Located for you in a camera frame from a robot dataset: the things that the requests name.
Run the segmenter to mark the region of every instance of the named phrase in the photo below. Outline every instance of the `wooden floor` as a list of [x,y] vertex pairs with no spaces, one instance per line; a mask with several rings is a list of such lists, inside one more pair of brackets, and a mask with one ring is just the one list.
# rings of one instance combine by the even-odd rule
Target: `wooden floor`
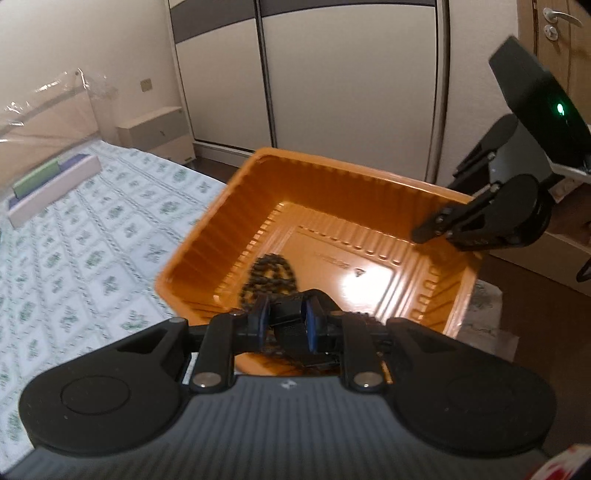
[[[225,183],[237,171],[206,158],[191,166]],[[556,392],[546,451],[591,443],[591,297],[493,256],[485,259],[480,278],[503,292],[501,328],[519,336],[515,362]]]
[[187,163],[185,166],[224,183],[228,183],[238,170],[231,165],[203,157],[197,157],[196,160]]

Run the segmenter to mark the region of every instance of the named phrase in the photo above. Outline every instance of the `white cabinet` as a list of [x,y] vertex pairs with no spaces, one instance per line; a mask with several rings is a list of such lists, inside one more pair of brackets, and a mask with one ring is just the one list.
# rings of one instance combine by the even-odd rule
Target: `white cabinet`
[[264,17],[277,145],[422,180],[435,9],[347,5]]
[[170,1],[196,140],[273,145],[425,179],[434,0]]

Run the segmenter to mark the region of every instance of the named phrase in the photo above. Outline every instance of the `patterned bedsheet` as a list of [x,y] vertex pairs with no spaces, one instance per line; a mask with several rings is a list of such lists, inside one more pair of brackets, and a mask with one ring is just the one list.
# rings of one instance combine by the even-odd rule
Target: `patterned bedsheet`
[[103,171],[17,231],[0,220],[0,472],[31,449],[18,417],[29,380],[173,315],[154,278],[224,187],[102,141],[76,152]]

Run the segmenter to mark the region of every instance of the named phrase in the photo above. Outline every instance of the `metal screw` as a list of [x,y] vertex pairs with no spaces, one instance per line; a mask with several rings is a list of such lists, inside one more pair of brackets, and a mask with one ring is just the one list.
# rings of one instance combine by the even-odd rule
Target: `metal screw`
[[384,379],[376,372],[361,372],[353,377],[353,381],[362,388],[372,388],[382,384]]
[[222,377],[214,372],[201,372],[193,377],[193,383],[201,388],[215,387],[222,381]]

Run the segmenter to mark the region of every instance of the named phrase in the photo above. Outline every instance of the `transparent plastic wrap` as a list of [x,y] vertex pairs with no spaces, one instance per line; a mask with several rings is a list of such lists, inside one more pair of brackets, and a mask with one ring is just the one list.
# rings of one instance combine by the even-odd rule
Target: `transparent plastic wrap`
[[115,131],[105,77],[64,72],[0,111],[0,192],[47,160],[92,138]]

